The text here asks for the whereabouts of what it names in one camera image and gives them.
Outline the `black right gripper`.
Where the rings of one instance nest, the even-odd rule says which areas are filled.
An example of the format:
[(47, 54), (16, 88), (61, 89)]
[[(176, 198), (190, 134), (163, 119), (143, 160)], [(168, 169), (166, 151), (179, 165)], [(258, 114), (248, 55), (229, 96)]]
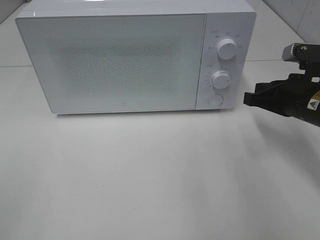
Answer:
[(319, 120), (320, 83), (312, 82), (304, 74), (291, 73), (287, 80), (257, 83), (254, 93), (244, 93), (243, 103), (281, 116)]

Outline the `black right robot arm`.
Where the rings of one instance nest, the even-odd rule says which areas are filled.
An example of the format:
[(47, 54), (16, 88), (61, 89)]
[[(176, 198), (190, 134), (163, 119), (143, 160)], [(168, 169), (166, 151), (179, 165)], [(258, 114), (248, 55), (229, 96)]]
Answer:
[(301, 73), (291, 73), (286, 80), (257, 83), (254, 92), (244, 93), (243, 103), (320, 125), (320, 83)]

